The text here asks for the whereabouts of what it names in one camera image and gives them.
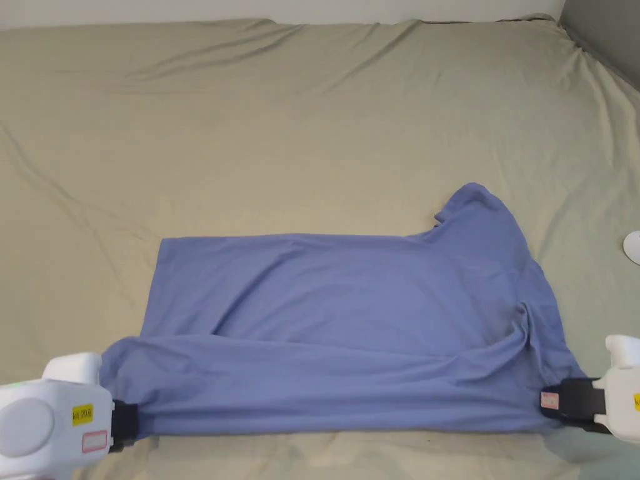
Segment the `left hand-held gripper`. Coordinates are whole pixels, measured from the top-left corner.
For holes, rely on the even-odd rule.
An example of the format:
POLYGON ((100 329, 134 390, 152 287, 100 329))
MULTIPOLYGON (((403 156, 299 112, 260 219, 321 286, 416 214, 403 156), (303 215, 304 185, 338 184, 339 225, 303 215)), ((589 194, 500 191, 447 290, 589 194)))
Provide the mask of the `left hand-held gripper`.
POLYGON ((71 479, 137 441, 138 405, 103 388, 101 364, 93 352, 59 356, 40 378, 1 386, 2 479, 71 479))

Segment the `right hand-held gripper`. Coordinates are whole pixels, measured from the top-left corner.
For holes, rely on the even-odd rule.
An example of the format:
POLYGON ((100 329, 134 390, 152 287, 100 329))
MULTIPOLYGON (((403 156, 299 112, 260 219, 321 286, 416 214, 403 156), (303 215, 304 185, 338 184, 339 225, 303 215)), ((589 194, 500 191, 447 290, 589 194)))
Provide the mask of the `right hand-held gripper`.
POLYGON ((569 377, 544 386, 540 412, 563 425, 611 434, 627 443, 639 442, 639 339, 613 334, 605 340, 611 367, 604 376, 569 377))

